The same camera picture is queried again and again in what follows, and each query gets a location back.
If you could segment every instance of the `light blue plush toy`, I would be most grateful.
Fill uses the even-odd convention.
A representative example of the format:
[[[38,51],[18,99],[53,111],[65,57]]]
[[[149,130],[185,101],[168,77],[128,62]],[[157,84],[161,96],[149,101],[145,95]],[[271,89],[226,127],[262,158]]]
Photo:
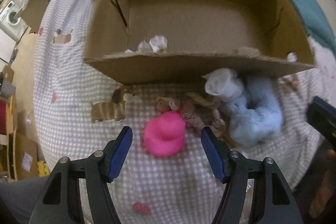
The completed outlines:
[[[280,135],[282,111],[267,77],[249,76],[243,93],[219,110],[230,117],[229,133],[233,140],[248,147]]]

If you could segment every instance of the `blue gripper pad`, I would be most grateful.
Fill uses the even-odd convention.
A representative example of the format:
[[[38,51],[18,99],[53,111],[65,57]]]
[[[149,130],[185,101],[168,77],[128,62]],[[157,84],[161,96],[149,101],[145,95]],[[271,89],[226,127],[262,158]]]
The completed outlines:
[[[125,135],[121,139],[118,147],[116,148],[113,157],[110,160],[110,171],[109,178],[113,181],[116,177],[119,176],[121,168],[125,162],[128,150],[131,147],[133,140],[133,132],[130,128],[127,129]]]
[[[225,174],[222,159],[219,156],[219,153],[217,152],[206,130],[202,130],[201,132],[201,143],[205,154],[207,155],[214,176],[218,178],[220,182],[224,182]]]

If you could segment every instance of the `white label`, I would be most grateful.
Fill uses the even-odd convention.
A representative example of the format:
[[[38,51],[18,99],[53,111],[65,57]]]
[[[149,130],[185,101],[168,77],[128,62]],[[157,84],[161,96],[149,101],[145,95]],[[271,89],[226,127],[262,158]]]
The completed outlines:
[[[25,155],[23,156],[23,160],[22,160],[22,165],[21,165],[22,168],[26,170],[27,172],[30,172],[32,161],[33,161],[33,157],[25,152]]]

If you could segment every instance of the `open cardboard box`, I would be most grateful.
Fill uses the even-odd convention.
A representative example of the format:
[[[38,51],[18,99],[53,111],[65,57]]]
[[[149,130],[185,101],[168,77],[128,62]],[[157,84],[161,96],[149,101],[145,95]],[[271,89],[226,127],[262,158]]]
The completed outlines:
[[[167,53],[135,52],[155,35],[167,38]],[[240,47],[261,56],[235,53]],[[222,67],[270,77],[314,67],[290,0],[98,0],[84,60],[123,84],[197,81]]]

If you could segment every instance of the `checkered tablecloth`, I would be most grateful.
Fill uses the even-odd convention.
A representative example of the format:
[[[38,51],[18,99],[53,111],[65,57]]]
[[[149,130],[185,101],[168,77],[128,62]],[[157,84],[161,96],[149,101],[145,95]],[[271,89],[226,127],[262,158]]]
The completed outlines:
[[[52,169],[64,155],[71,160],[88,157],[130,126],[134,139],[120,176],[109,185],[122,223],[211,223],[224,186],[213,176],[200,139],[186,131],[186,145],[169,158],[146,154],[142,131],[159,113],[158,96],[179,97],[198,85],[135,85],[138,101],[126,105],[120,122],[91,122],[91,103],[109,101],[118,83],[82,61],[92,13],[92,0],[51,0],[38,33],[34,66],[34,113],[39,141]],[[66,44],[53,43],[54,33],[71,33]],[[283,135],[246,149],[252,159],[274,158],[293,188],[303,177],[321,136],[305,122],[307,104],[314,95],[336,105],[336,63],[332,53],[310,40],[317,68],[298,73],[300,92],[288,94],[281,80],[274,82],[284,114]],[[91,219],[85,182],[81,181],[83,211]],[[133,210],[146,207],[147,214]]]

